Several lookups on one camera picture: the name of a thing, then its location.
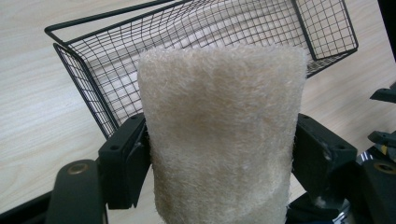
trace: black wire basket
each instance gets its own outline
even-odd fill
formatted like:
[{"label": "black wire basket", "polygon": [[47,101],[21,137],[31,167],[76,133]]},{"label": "black wire basket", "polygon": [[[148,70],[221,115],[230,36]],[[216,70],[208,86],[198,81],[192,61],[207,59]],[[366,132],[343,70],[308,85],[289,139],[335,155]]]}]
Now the black wire basket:
[{"label": "black wire basket", "polygon": [[[70,41],[53,33],[144,10],[139,16]],[[139,53],[151,48],[249,44],[307,49],[307,76],[357,51],[343,0],[160,0],[45,29],[106,138],[143,112],[137,84]]]}]

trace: round hole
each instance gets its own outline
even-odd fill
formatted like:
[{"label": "round hole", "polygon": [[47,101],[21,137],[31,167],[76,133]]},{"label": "round hole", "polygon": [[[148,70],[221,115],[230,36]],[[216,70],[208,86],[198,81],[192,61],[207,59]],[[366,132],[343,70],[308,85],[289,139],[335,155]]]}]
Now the round hole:
[{"label": "round hole", "polygon": [[119,146],[112,146],[110,149],[111,150],[117,150],[117,149],[119,149],[120,147]]}]

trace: metal wire mesh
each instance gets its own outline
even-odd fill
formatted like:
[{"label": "metal wire mesh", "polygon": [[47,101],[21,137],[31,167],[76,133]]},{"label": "metal wire mesh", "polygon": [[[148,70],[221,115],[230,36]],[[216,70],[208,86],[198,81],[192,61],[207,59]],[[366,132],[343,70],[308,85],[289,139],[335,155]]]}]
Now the metal wire mesh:
[{"label": "metal wire mesh", "polygon": [[[235,44],[307,49],[309,77],[358,46],[342,0],[188,0],[69,41],[66,47],[76,55],[60,52],[109,137],[127,118],[143,112],[137,84],[140,52]],[[72,56],[81,58],[87,71],[69,63]]]}]

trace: light wood grain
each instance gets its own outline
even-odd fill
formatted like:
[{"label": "light wood grain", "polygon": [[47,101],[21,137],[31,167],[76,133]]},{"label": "light wood grain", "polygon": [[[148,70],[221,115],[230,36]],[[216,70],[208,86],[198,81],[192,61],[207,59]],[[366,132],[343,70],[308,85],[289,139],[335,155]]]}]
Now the light wood grain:
[{"label": "light wood grain", "polygon": [[[44,28],[141,2],[0,2],[0,213],[49,191],[62,166],[95,159],[105,142]],[[376,1],[346,5],[360,48],[307,81],[302,112],[362,152],[372,145],[366,137],[371,131],[396,129],[396,105],[369,100],[396,81],[396,66]],[[86,29],[63,35],[67,39]],[[152,188],[150,172],[137,209],[110,211],[110,222],[160,223]],[[294,181],[291,191],[291,198],[303,192]]]}]

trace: fluffy textile roll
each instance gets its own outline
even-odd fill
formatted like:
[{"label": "fluffy textile roll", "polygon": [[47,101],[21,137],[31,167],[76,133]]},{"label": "fluffy textile roll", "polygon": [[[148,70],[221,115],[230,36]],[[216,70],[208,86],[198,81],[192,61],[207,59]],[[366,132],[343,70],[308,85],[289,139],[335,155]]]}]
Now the fluffy textile roll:
[{"label": "fluffy textile roll", "polygon": [[152,49],[139,63],[166,223],[284,223],[303,49]]}]

